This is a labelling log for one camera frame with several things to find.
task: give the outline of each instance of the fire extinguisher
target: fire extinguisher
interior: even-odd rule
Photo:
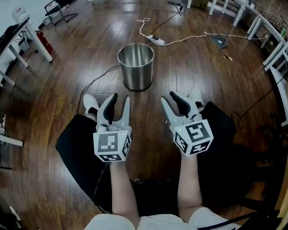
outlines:
[[[36,34],[37,34],[37,37],[39,38],[39,40],[41,41],[41,43],[44,45],[44,47],[48,51],[48,53],[51,53],[53,48],[50,45],[50,43],[48,42],[48,40],[45,38],[43,32],[42,31],[36,31]]]

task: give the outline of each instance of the metal trash can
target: metal trash can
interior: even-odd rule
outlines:
[[[133,43],[118,53],[123,83],[129,90],[142,91],[152,84],[154,51],[151,47]]]

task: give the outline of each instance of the black strap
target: black strap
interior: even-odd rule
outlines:
[[[214,228],[219,228],[219,227],[222,227],[222,226],[225,226],[225,225],[228,225],[228,224],[232,224],[232,223],[234,223],[234,222],[237,222],[237,221],[240,221],[240,220],[243,220],[243,219],[252,217],[252,216],[254,216],[256,213],[257,213],[257,212],[252,212],[252,213],[249,213],[249,214],[240,216],[240,217],[233,218],[233,219],[231,219],[231,220],[225,221],[225,222],[220,223],[220,224],[216,224],[216,225],[212,225],[212,226],[208,226],[208,227],[204,227],[204,228],[198,228],[198,230],[210,230],[210,229],[214,229]]]

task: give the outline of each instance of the white cable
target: white cable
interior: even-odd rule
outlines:
[[[149,19],[149,18],[144,18],[143,20],[138,19],[137,21],[138,21],[138,22],[142,22],[142,26],[141,26],[141,28],[140,28],[140,30],[139,30],[139,33],[140,33],[143,37],[148,38],[148,36],[142,34],[142,29],[143,29],[143,27],[144,27],[144,25],[145,25],[145,22],[150,21],[150,19]],[[168,44],[158,44],[158,43],[156,43],[154,40],[151,40],[151,39],[150,39],[150,41],[152,41],[152,42],[153,42],[154,44],[156,44],[156,45],[168,46],[168,45],[171,45],[171,44],[176,43],[176,42],[181,42],[181,41],[187,40],[187,39],[189,39],[189,38],[200,38],[200,37],[206,37],[207,35],[223,35],[223,36],[226,36],[226,34],[209,34],[209,33],[206,33],[206,32],[204,32],[204,34],[205,34],[205,35],[199,35],[199,36],[192,35],[192,36],[190,36],[190,37],[188,37],[188,38],[184,38],[184,39],[179,40],[179,41],[173,41],[173,42],[170,42],[170,43],[168,43]],[[248,37],[243,37],[243,36],[239,36],[239,35],[228,35],[228,37],[248,38]],[[252,39],[254,39],[254,40],[261,40],[261,39],[264,39],[264,38],[266,38],[266,37],[267,37],[267,35],[265,35],[263,38],[252,38]]]

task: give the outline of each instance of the office chair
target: office chair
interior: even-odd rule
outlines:
[[[47,6],[50,5],[51,3],[56,2],[58,5],[55,6],[53,9],[51,9],[49,12],[47,11]],[[66,15],[63,15],[63,12],[61,10],[61,8],[63,8],[64,6],[72,3],[72,0],[53,0],[51,2],[49,2],[46,6],[45,6],[45,10],[46,10],[46,14],[45,16],[48,16],[49,20],[51,21],[51,23],[56,26],[60,21],[64,20],[65,22],[70,21],[72,18],[74,18],[75,16],[78,15],[78,12],[73,12],[73,13],[68,13]],[[56,12],[60,12],[61,14],[61,19],[59,19],[57,22],[53,22],[52,18],[51,18],[51,14],[56,13]]]

